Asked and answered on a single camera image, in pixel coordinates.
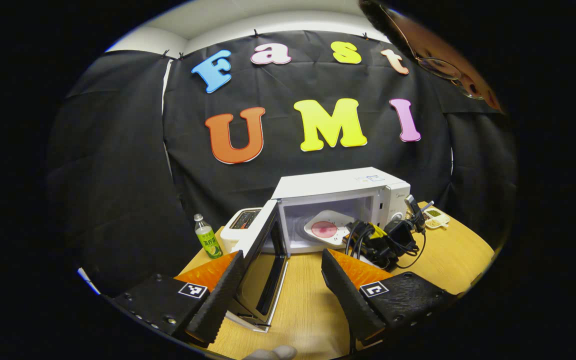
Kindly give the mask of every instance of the red circle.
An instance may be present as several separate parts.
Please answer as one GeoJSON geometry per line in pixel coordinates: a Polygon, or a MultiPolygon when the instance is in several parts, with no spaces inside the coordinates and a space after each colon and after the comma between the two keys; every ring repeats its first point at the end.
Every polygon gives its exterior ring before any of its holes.
{"type": "Polygon", "coordinates": [[[312,233],[317,237],[326,239],[337,234],[337,226],[329,221],[319,221],[312,225],[312,233]]]}

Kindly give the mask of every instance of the white wall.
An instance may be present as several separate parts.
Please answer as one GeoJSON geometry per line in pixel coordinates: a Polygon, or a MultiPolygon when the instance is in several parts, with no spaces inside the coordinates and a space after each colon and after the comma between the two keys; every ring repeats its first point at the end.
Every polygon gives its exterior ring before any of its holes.
{"type": "Polygon", "coordinates": [[[164,51],[172,58],[178,58],[183,53],[188,41],[173,32],[158,29],[156,27],[141,26],[124,35],[112,45],[108,51],[116,50],[141,50],[151,53],[163,54],[164,51]]]}
{"type": "Polygon", "coordinates": [[[188,54],[222,41],[254,35],[253,29],[260,34],[287,30],[339,32],[359,36],[367,33],[371,39],[390,43],[365,17],[329,11],[281,11],[252,16],[205,32],[189,39],[184,52],[188,54]]]}

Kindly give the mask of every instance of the table surface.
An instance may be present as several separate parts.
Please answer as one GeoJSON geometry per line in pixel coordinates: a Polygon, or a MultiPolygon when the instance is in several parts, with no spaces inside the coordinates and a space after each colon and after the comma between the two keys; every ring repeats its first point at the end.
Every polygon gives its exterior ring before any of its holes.
{"type": "MultiPolygon", "coordinates": [[[[222,228],[215,235],[223,248],[222,228]]],[[[391,274],[411,271],[451,294],[458,294],[470,289],[471,283],[488,268],[494,254],[486,241],[452,217],[447,228],[428,228],[425,233],[427,244],[419,260],[407,269],[396,268],[391,274]]],[[[414,233],[413,237],[421,249],[423,235],[414,233]]],[[[413,256],[403,255],[397,264],[405,267],[413,260],[413,256]]],[[[209,261],[202,249],[180,274],[209,261]]],[[[281,345],[296,348],[297,360],[328,360],[348,353],[348,322],[337,297],[324,283],[321,252],[290,256],[271,325],[267,333],[254,332],[226,318],[208,350],[234,359],[244,358],[257,349],[272,350],[281,345]]]]}

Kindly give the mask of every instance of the hair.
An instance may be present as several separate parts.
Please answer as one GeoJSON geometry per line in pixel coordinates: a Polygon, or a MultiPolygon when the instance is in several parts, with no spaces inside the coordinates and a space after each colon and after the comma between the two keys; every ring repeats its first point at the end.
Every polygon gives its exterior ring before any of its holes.
{"type": "Polygon", "coordinates": [[[385,9],[380,7],[379,3],[372,0],[359,0],[359,9],[361,9],[364,16],[366,16],[366,19],[370,21],[372,27],[384,34],[403,56],[411,60],[415,59],[406,39],[394,27],[392,20],[388,14],[384,12],[385,9]]]}

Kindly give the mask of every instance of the plastic bottle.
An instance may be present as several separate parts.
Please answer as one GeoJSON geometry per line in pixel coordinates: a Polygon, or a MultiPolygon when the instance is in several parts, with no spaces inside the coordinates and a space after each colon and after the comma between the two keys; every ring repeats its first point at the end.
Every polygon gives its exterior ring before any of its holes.
{"type": "Polygon", "coordinates": [[[208,257],[217,259],[224,255],[213,232],[213,227],[204,221],[204,217],[201,214],[194,214],[194,221],[194,233],[197,234],[197,238],[199,238],[203,250],[208,253],[208,257]]]}

